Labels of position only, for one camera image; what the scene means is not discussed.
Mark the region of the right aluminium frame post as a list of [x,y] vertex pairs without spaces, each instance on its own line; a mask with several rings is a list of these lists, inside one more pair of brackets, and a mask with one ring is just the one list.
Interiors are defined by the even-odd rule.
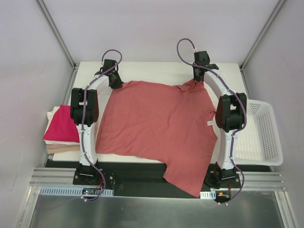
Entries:
[[239,68],[240,68],[241,72],[243,72],[245,70],[245,68],[248,65],[248,63],[250,62],[252,56],[254,55],[256,50],[258,49],[260,43],[262,42],[262,40],[264,39],[264,37],[268,33],[269,29],[271,28],[272,24],[274,23],[275,19],[277,18],[278,14],[282,10],[282,8],[286,4],[286,2],[287,2],[287,0],[278,0],[276,2],[274,8],[272,9],[270,15],[266,19],[266,21],[265,21],[264,25],[262,26],[258,36],[256,37],[254,43],[252,44],[251,48],[249,49],[244,61],[240,64]]

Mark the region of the aluminium rail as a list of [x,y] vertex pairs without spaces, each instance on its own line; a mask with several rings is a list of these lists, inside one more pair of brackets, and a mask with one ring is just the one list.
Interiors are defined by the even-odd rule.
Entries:
[[[30,186],[72,186],[75,177],[75,169],[60,168],[35,168]],[[265,190],[265,191],[284,191],[286,186],[280,173],[275,172],[244,172],[245,182],[243,189],[245,190]],[[165,182],[162,178],[127,178],[120,177],[117,174],[110,176],[107,183],[118,184],[122,181],[135,182]]]

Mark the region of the aluminium frame post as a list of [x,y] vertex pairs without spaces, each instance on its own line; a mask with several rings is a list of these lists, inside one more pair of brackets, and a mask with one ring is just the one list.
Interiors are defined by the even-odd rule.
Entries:
[[68,50],[68,47],[64,41],[64,39],[62,38],[60,31],[58,29],[58,27],[56,26],[56,23],[45,3],[44,0],[35,0],[35,2],[37,3],[43,17],[45,18],[52,34],[54,35],[57,43],[59,44],[59,47],[61,48],[65,58],[67,59],[69,65],[72,67],[72,69],[76,68],[76,62],[74,61],[70,51]]
[[260,43],[262,42],[262,40],[264,39],[264,37],[268,33],[269,29],[271,28],[272,24],[274,23],[275,19],[277,18],[278,14],[282,10],[282,8],[286,4],[286,2],[287,2],[287,0],[278,0],[276,2],[274,8],[272,9],[270,15],[266,19],[266,21],[265,21],[264,25],[262,26],[258,36],[256,37],[254,43],[252,44],[251,48],[249,49],[244,61],[240,64],[239,68],[240,68],[241,72],[243,72],[245,70],[245,68],[248,65],[248,63],[250,62],[252,56],[254,55],[256,50],[258,49]]

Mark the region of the white plastic basket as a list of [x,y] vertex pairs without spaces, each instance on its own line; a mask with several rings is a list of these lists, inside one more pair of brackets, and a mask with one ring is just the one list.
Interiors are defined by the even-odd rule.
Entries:
[[236,163],[279,166],[283,163],[276,119],[267,102],[248,99],[247,124],[237,139]]

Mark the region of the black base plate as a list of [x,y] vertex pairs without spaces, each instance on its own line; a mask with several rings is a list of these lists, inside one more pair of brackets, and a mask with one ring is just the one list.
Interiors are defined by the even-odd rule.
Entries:
[[86,188],[113,190],[115,196],[193,199],[194,196],[168,183],[164,178],[165,164],[108,163],[96,164],[101,173],[93,167],[79,165],[73,184]]

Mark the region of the salmon pink t shirt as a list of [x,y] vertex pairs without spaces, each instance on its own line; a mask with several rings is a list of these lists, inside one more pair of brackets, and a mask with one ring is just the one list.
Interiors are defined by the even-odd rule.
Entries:
[[111,93],[95,149],[160,161],[167,182],[198,197],[217,142],[214,115],[203,82],[131,81]]

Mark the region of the magenta folded t shirt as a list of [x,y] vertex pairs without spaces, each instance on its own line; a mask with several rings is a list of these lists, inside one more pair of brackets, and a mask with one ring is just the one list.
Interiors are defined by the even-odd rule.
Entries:
[[51,123],[47,124],[43,140],[79,143],[79,134],[70,117],[70,106],[60,105]]

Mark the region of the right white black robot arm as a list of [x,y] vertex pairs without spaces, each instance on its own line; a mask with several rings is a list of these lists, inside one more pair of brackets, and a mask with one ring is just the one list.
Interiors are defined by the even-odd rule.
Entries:
[[206,175],[204,183],[223,188],[237,175],[234,153],[239,133],[247,124],[247,96],[230,88],[220,76],[219,67],[210,62],[207,51],[194,52],[193,77],[196,82],[206,83],[218,99],[215,122],[220,129],[219,156],[213,173]]

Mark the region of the beige folded shirt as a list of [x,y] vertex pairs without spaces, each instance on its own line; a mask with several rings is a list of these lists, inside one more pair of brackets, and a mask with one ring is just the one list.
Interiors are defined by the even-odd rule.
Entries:
[[68,151],[79,151],[78,142],[50,141],[45,140],[46,150],[48,154],[62,153]]

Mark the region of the left aluminium frame post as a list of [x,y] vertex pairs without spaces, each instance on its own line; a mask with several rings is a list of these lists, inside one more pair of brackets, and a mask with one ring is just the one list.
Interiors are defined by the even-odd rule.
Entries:
[[56,23],[45,3],[44,0],[35,0],[35,2],[37,3],[43,17],[45,18],[52,34],[54,35],[57,43],[59,44],[59,47],[61,48],[65,58],[67,59],[69,65],[72,67],[72,69],[76,68],[76,62],[74,61],[70,51],[68,50],[68,47],[64,41],[64,39],[62,38],[60,31],[58,29],[58,27],[56,26]]

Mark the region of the cream folded shirt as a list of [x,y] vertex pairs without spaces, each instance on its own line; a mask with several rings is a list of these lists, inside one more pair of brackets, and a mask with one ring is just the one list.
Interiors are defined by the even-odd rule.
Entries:
[[47,112],[48,123],[51,123],[53,116],[58,111],[58,109],[59,109],[59,106],[55,106],[52,111]]

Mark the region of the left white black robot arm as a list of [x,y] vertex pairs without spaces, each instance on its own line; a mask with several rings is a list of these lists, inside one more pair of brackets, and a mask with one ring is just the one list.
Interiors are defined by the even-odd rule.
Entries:
[[102,173],[96,167],[98,158],[95,151],[95,127],[99,117],[98,94],[108,87],[122,87],[118,64],[115,60],[104,60],[100,70],[84,88],[73,88],[71,91],[70,117],[76,125],[80,143],[80,161],[74,174],[74,185],[105,185]]

